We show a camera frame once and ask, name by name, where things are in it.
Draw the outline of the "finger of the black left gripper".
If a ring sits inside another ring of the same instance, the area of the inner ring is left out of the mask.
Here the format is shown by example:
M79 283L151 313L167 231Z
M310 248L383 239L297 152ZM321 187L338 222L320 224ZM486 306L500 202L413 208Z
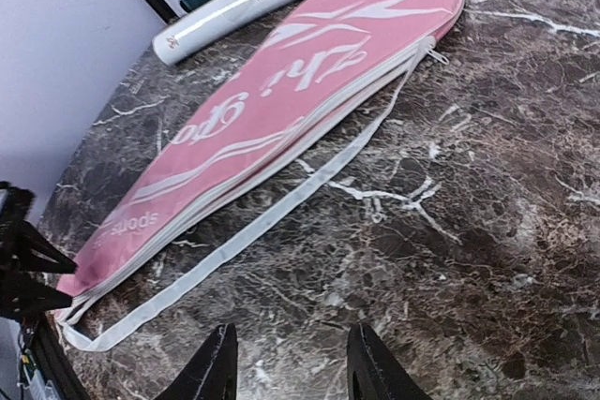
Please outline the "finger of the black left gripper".
M34 199L35 195L28 189L1 183L1 269L73 274L77 264L27 220Z
M28 274L1 273L1 316L26 319L72 305L72 297L46 286Z

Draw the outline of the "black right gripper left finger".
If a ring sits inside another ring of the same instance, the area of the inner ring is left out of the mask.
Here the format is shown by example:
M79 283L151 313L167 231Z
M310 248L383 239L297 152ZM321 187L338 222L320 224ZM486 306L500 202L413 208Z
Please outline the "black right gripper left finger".
M237 363L235 325L219 324L157 400L234 400Z

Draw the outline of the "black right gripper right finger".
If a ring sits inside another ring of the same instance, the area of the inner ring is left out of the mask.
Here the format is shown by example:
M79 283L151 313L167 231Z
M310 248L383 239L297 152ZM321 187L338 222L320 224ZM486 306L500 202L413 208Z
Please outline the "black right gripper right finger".
M419 399L420 388L365 323L351 326L347 342L350 399Z

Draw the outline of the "pink racket bag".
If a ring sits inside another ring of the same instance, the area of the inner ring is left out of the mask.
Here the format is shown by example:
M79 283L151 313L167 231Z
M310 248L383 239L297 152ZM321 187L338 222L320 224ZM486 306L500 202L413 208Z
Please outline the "pink racket bag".
M350 144L188 273L96 338L76 329L99 299L183 231L303 154L385 85L435 54L464 0L306 0L172 138L76 255L55 319L71 346L109 350L176 303L336 176L380 126Z

